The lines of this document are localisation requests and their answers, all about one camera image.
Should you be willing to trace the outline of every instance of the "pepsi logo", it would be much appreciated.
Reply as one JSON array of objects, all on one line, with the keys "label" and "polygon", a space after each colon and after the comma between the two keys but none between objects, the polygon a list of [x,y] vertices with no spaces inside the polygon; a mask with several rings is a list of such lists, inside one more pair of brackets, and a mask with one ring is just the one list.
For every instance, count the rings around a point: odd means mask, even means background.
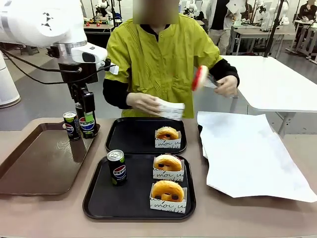
[{"label": "pepsi logo", "polygon": [[68,134],[71,134],[71,133],[74,132],[74,128],[73,128],[72,125],[65,123],[65,127],[66,127],[66,130],[67,130],[67,133],[68,133]]},{"label": "pepsi logo", "polygon": [[95,126],[95,120],[86,122],[85,118],[80,118],[79,119],[79,125],[83,129],[83,131],[92,131]]},{"label": "pepsi logo", "polygon": [[113,171],[113,175],[121,179],[125,176],[125,165],[121,165]]}]

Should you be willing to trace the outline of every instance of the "black soda can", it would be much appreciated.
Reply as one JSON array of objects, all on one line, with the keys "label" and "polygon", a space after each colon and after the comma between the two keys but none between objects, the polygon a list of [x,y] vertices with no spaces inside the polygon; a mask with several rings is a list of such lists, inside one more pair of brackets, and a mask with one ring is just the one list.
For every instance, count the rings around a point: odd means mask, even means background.
[{"label": "black soda can", "polygon": [[113,185],[123,185],[127,181],[124,153],[121,150],[112,150],[107,158]]},{"label": "black soda can", "polygon": [[70,140],[79,140],[81,137],[78,117],[75,112],[67,112],[63,115],[66,131]]},{"label": "black soda can", "polygon": [[76,103],[75,107],[83,137],[94,138],[98,134],[95,112],[85,113],[80,103]]}]

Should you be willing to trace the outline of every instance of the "gray floor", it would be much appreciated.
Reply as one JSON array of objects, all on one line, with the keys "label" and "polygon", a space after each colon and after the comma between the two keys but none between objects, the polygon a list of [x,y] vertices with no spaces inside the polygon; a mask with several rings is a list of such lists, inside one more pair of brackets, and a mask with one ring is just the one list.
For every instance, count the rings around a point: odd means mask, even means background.
[{"label": "gray floor", "polygon": [[[314,83],[317,83],[317,65],[309,62],[304,57],[290,56],[283,50],[279,60]],[[51,60],[43,66],[46,68],[57,68],[57,63],[55,60]],[[37,69],[31,75],[45,82],[61,80],[59,73],[47,73]],[[16,87],[22,101],[13,107],[0,109],[0,130],[21,130],[33,119],[44,117],[60,118],[64,112],[75,109],[66,85],[42,85],[27,77],[23,77],[16,82]],[[98,83],[89,85],[89,89],[95,94],[96,117],[120,117],[121,110],[105,102],[102,88],[102,75],[100,75]],[[194,94],[195,111],[228,112],[230,104],[231,99],[216,95],[210,88],[204,88]],[[260,112],[249,107],[243,97],[239,98],[236,113],[260,114]],[[278,129],[282,122],[281,119],[275,113],[267,113],[266,115],[272,126]],[[315,134],[317,133],[316,121],[316,114],[296,114],[286,132],[290,134]]]}]

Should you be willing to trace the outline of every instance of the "person's left hand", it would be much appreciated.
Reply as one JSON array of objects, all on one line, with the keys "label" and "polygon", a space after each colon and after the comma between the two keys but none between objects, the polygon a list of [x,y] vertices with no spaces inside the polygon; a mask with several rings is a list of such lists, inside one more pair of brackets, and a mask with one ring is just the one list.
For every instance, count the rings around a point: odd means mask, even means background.
[{"label": "person's left hand", "polygon": [[237,94],[238,79],[235,76],[229,75],[217,81],[221,86],[214,90],[215,93],[225,97]]}]

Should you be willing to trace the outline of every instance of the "black tray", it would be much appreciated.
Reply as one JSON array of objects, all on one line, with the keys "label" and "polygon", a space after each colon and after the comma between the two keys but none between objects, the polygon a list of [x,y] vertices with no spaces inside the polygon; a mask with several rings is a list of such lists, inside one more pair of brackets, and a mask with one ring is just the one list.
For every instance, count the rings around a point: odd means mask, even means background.
[{"label": "black tray", "polygon": [[[180,131],[182,141],[179,149],[155,148],[155,130],[170,126]],[[119,118],[111,126],[105,148],[122,150],[129,154],[178,154],[186,149],[184,123],[165,118]]]},{"label": "black tray", "polygon": [[153,179],[153,159],[154,155],[125,155],[128,180],[123,186],[113,186],[104,157],[97,165],[84,198],[84,213],[93,219],[181,220],[189,217],[196,208],[196,199],[186,159],[184,181],[178,182],[188,188],[185,213],[150,209],[152,183],[157,181]]}]

